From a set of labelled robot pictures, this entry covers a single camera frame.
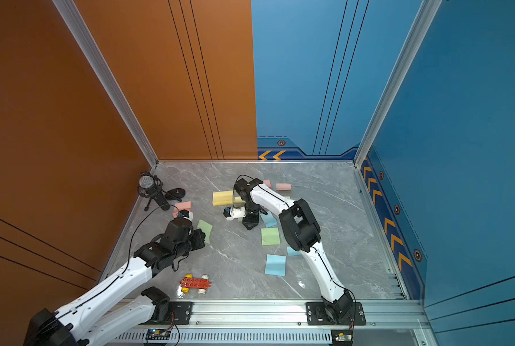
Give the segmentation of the blue curved memo pad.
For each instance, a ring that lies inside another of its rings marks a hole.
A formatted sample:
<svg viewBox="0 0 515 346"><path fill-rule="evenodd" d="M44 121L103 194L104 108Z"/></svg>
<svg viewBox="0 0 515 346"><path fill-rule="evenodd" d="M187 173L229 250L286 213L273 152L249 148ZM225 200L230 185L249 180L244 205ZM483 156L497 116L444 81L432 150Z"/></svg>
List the blue curved memo pad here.
<svg viewBox="0 0 515 346"><path fill-rule="evenodd" d="M261 214L260 216L266 228L273 228L278 224L275 216L271 213Z"/></svg>

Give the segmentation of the large green memo pad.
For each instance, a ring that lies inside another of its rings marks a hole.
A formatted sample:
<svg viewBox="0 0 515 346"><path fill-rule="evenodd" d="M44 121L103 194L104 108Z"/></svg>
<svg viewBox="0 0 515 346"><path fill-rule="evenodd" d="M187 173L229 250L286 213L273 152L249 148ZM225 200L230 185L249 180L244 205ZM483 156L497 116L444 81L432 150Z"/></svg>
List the large green memo pad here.
<svg viewBox="0 0 515 346"><path fill-rule="evenodd" d="M278 228L261 229L261 239L263 246L273 246L280 244L280 233Z"/></svg>

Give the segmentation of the small green memo pad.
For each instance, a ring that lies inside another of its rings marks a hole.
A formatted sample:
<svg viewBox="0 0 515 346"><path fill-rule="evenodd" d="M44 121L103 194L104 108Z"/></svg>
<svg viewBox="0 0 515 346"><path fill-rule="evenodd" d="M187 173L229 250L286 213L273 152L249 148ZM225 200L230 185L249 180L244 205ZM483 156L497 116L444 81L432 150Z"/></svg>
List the small green memo pad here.
<svg viewBox="0 0 515 346"><path fill-rule="evenodd" d="M204 220L199 220L198 228L205 234L205 243L209 244L211 242L211 232L213 226Z"/></svg>

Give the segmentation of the large yellow memo pad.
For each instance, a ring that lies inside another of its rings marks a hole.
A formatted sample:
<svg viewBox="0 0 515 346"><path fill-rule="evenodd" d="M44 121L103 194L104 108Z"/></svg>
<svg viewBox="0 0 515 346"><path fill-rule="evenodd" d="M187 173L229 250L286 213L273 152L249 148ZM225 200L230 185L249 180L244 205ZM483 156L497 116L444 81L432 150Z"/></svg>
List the large yellow memo pad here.
<svg viewBox="0 0 515 346"><path fill-rule="evenodd" d="M234 203L234 191L227 190L221 192L215 192L212 196L213 206L228 206Z"/></svg>

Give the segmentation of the pink memo pad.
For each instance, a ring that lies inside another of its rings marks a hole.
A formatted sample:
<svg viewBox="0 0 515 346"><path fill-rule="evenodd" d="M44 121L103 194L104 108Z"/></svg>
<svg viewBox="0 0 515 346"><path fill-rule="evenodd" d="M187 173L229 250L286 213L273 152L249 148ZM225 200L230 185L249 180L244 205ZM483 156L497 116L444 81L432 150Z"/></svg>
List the pink memo pad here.
<svg viewBox="0 0 515 346"><path fill-rule="evenodd" d="M263 182L264 182L264 184L265 184L268 188L270 188L270 189L272 189L272 188L273 188L273 186L272 186L272 184L271 184L270 180L264 180Z"/></svg>
<svg viewBox="0 0 515 346"><path fill-rule="evenodd" d="M181 210L187 210L188 212L191 212L191 208L192 203L190 201L176 203L175 207L173 208L173 217L177 217L178 212Z"/></svg>

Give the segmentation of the torn pink page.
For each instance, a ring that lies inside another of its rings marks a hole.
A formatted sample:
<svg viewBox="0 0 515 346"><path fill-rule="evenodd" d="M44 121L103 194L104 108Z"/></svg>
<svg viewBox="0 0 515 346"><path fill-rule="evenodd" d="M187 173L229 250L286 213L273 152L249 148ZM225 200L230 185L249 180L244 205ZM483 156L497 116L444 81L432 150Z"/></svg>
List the torn pink page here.
<svg viewBox="0 0 515 346"><path fill-rule="evenodd" d="M288 183L278 183L276 185L276 190L289 191L289 190L291 190L291 184L288 184Z"/></svg>

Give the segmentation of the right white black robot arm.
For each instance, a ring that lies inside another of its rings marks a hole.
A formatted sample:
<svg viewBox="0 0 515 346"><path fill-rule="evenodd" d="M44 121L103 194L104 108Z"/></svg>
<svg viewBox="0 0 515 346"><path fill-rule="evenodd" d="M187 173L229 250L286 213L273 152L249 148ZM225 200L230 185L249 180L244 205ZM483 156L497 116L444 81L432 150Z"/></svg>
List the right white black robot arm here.
<svg viewBox="0 0 515 346"><path fill-rule="evenodd" d="M270 189L262 180L241 174L234 183L234 192L243 206L224 209L228 220L241 219L248 230L258 226L260 215L277 216L288 245L301 254L319 284L326 315L334 324L356 324L355 296L342 285L330 264L321 238L321 228L304 199L292 200Z"/></svg>

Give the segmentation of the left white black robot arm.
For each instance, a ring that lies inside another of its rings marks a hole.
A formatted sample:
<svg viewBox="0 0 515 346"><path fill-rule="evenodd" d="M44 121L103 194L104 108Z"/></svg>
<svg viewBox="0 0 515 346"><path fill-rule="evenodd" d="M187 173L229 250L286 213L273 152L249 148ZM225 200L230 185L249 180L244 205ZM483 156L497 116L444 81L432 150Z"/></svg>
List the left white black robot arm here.
<svg viewBox="0 0 515 346"><path fill-rule="evenodd" d="M126 264L84 295L51 312L42 309L29 322L25 345L104 345L146 321L169 317L170 298L156 287L115 309L132 291L204 248L205 233L176 217L163 234L140 247Z"/></svg>

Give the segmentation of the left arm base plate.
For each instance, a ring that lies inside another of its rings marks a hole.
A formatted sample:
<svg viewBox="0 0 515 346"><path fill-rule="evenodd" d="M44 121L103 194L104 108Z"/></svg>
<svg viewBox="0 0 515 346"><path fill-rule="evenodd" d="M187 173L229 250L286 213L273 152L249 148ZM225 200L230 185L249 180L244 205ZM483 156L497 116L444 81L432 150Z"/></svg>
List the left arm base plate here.
<svg viewBox="0 0 515 346"><path fill-rule="evenodd" d="M150 319L143 324L188 325L193 312L192 301L173 301L155 308Z"/></svg>

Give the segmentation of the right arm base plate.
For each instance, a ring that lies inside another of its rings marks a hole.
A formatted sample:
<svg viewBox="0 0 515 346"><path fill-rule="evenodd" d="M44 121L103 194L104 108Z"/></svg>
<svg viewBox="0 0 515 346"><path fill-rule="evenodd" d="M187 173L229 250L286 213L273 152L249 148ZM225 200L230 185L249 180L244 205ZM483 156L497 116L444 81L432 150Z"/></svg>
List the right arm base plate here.
<svg viewBox="0 0 515 346"><path fill-rule="evenodd" d="M353 302L348 308L335 309L324 302L306 302L306 318L311 326L365 326L367 324L363 305Z"/></svg>

